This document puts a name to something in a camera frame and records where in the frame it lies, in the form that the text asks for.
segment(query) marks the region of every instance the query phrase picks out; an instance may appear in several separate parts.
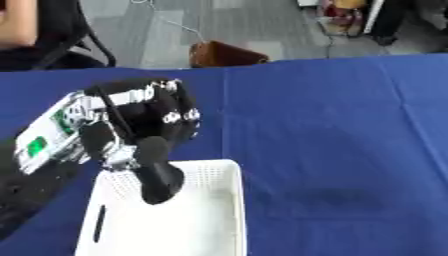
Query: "basket handle slot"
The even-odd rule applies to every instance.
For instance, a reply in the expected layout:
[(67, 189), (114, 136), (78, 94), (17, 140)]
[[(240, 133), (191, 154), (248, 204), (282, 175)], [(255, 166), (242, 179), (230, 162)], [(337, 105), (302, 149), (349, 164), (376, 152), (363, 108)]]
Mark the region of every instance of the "basket handle slot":
[(101, 231), (103, 230), (104, 218), (106, 217), (106, 206), (102, 205), (100, 212), (98, 213), (98, 219), (95, 225), (95, 232), (93, 233), (93, 241), (98, 243), (101, 237)]

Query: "person's arm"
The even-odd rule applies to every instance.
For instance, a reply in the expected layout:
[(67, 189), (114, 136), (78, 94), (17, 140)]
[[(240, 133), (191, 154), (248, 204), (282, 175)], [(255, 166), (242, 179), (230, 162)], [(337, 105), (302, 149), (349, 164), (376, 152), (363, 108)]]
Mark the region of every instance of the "person's arm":
[(6, 0), (6, 10), (0, 14), (0, 47), (33, 46), (37, 13), (37, 0)]

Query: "robotic arm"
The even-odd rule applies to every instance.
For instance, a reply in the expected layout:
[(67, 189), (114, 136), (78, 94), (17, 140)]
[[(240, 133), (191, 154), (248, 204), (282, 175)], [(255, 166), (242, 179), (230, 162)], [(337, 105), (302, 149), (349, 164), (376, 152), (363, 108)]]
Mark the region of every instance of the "robotic arm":
[[(50, 173), (49, 168), (57, 175), (58, 166), (94, 159), (103, 170), (133, 171), (142, 183), (142, 198), (149, 204), (163, 203), (184, 181), (182, 171), (168, 163), (168, 153), (196, 136), (199, 121), (199, 111), (180, 80), (130, 79), (70, 93), (15, 138), (17, 170), (10, 172), (14, 178), (0, 175), (0, 183), (32, 180)], [(37, 207), (29, 207), (27, 199), (9, 200), (13, 207), (2, 208), (1, 187), (0, 238), (50, 200), (40, 199)], [(2, 226), (9, 228), (2, 232)]]

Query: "brown bag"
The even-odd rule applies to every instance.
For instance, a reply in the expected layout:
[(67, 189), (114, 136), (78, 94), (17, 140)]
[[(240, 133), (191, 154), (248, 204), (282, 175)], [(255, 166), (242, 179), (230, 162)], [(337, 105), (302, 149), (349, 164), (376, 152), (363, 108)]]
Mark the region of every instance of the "brown bag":
[(366, 5), (366, 0), (334, 0), (334, 5), (342, 9), (359, 9)]

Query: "person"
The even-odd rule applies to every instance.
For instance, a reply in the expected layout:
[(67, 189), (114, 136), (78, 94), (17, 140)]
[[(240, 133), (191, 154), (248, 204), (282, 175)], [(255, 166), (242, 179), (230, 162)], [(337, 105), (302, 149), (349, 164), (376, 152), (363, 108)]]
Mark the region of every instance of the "person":
[[(80, 24), (77, 0), (0, 0), (0, 71), (29, 70)], [(100, 67), (68, 52), (53, 69)]]

